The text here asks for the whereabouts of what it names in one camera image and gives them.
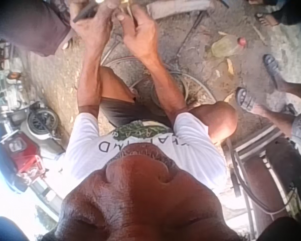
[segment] wooden plank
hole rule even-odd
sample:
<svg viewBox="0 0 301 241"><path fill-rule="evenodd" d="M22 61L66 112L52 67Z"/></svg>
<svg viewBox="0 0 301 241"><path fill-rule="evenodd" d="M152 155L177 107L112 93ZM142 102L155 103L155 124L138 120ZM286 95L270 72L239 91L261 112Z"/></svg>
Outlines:
<svg viewBox="0 0 301 241"><path fill-rule="evenodd" d="M207 10L211 6L211 0L156 1L147 5L147 11L153 19L161 19L174 14Z"/></svg>

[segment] white t-shirt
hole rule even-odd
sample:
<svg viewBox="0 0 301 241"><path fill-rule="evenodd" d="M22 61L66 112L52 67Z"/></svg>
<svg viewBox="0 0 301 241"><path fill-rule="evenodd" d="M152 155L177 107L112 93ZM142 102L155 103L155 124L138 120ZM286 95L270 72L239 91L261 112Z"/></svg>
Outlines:
<svg viewBox="0 0 301 241"><path fill-rule="evenodd" d="M211 142L208 127L195 116L190 113L179 114L175 120L174 133L163 133L167 128L148 127L146 130L135 128L137 131L124 128L99 136L97 119L89 113L80 113L76 117L65 155L67 191L74 189L93 171L103 168L123 147L132 143L153 143L174 160L180 169L189 172L213 190L225 183L225 160Z"/></svg>

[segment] hand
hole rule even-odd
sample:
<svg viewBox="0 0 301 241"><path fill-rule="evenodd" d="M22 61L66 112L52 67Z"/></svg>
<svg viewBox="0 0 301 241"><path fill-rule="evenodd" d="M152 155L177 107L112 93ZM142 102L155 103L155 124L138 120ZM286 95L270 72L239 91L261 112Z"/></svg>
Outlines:
<svg viewBox="0 0 301 241"><path fill-rule="evenodd" d="M105 0L99 5L93 18L79 20L74 23L73 19L85 7L85 4L81 1L70 3L71 27L83 39L86 48L90 51L95 49L103 51L112 29L111 15L119 4L120 0Z"/></svg>
<svg viewBox="0 0 301 241"><path fill-rule="evenodd" d="M116 15L123 28L125 45L141 62L158 58L157 30L154 20L138 5L132 5L131 11L137 21L137 27L129 15L124 13Z"/></svg>

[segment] plastic bottle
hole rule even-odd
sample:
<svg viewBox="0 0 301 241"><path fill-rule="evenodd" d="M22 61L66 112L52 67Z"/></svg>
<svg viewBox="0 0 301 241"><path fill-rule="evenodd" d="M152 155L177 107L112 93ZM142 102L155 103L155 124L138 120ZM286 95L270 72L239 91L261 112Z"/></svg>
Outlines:
<svg viewBox="0 0 301 241"><path fill-rule="evenodd" d="M237 55L241 54L245 45L245 38L238 38L234 35L226 35L212 45L212 53L218 58Z"/></svg>

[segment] scooter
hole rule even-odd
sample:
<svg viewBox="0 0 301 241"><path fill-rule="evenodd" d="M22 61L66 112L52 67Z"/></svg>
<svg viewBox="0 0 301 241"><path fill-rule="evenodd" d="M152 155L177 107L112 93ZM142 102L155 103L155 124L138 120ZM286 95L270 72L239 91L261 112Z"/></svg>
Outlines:
<svg viewBox="0 0 301 241"><path fill-rule="evenodd" d="M57 127L57 114L41 102L16 111L0 107L0 171L13 191L25 192L45 177L45 163L63 156Z"/></svg>

